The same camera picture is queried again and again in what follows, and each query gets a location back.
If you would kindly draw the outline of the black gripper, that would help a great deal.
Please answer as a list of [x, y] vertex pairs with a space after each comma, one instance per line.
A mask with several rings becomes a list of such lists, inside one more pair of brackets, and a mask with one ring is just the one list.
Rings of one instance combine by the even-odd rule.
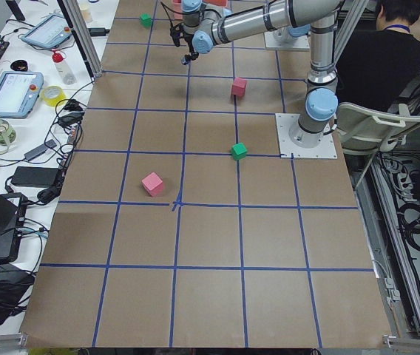
[[199, 57], [199, 53], [194, 49], [194, 46], [192, 44], [192, 40], [190, 38], [185, 39], [188, 47], [189, 47], [189, 53], [185, 54], [181, 58], [181, 64], [182, 65], [189, 65], [192, 61], [195, 61]]

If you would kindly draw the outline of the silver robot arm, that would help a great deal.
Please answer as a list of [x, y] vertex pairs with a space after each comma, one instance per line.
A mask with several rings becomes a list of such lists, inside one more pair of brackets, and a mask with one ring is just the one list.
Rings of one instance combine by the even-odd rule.
[[306, 36], [310, 29], [310, 24], [302, 25], [301, 27], [281, 27], [274, 33], [274, 37], [280, 41], [288, 41], [292, 38]]
[[200, 54], [209, 53], [220, 44], [284, 28], [311, 32], [311, 69], [308, 91], [336, 90], [335, 31], [338, 1], [266, 1], [258, 7], [232, 13], [210, 1], [182, 1], [182, 21], [170, 26], [170, 36], [179, 47], [184, 40], [189, 54], [182, 58], [187, 65]]

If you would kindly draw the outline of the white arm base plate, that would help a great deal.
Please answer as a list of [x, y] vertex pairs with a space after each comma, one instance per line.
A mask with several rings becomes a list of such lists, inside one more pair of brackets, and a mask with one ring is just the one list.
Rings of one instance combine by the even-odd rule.
[[333, 134], [327, 124], [322, 132], [308, 133], [299, 126], [299, 114], [276, 113], [280, 157], [294, 159], [337, 159]]
[[265, 48], [267, 50], [286, 50], [293, 52], [308, 52], [310, 44], [307, 35], [293, 37], [289, 33], [282, 37], [277, 37], [277, 32], [264, 33]]

